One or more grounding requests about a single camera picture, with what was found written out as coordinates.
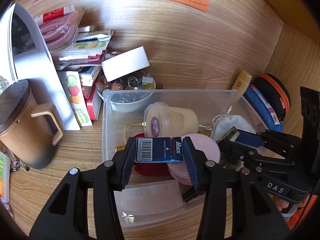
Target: pink lid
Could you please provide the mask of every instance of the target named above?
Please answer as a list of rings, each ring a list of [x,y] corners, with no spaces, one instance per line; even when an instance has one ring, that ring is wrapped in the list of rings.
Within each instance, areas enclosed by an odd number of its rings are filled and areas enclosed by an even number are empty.
[[[216,163],[220,161],[220,150],[217,143],[212,140],[210,137],[199,134],[199,133],[190,133],[184,136],[181,136],[181,139],[189,136],[192,140],[193,145],[197,150],[204,152],[208,160],[213,160]],[[171,175],[180,183],[185,185],[191,185],[188,169],[185,161],[177,163],[167,163],[169,172]]]

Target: purple sticker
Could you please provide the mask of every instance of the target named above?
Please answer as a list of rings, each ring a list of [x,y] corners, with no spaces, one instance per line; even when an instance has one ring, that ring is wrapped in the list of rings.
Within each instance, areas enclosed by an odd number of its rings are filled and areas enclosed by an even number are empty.
[[[160,131],[158,118],[153,117],[151,119],[151,133],[154,137],[158,137]]]

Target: blue pencil case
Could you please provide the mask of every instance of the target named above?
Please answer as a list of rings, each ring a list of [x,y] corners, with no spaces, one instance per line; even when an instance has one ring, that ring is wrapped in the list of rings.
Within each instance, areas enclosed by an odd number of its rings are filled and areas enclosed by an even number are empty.
[[[244,98],[247,99],[253,109],[256,110],[268,129],[278,132],[283,130],[283,126],[280,123],[276,112],[254,85],[250,84],[248,86],[244,93]]]

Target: mug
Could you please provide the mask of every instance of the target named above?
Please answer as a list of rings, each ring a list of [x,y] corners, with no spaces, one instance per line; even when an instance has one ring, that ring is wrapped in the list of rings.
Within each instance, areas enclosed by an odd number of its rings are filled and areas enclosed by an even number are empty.
[[[53,119],[55,134],[45,115]],[[38,105],[27,80],[9,86],[0,96],[0,140],[30,167],[42,169],[50,163],[63,132],[54,104]]]

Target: pink rope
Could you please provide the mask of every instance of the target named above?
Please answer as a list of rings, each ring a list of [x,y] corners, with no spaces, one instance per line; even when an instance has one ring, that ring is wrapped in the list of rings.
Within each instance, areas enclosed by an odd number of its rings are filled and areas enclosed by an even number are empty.
[[[75,11],[40,26],[40,31],[48,49],[56,49],[73,38],[78,28],[78,16],[79,12]]]

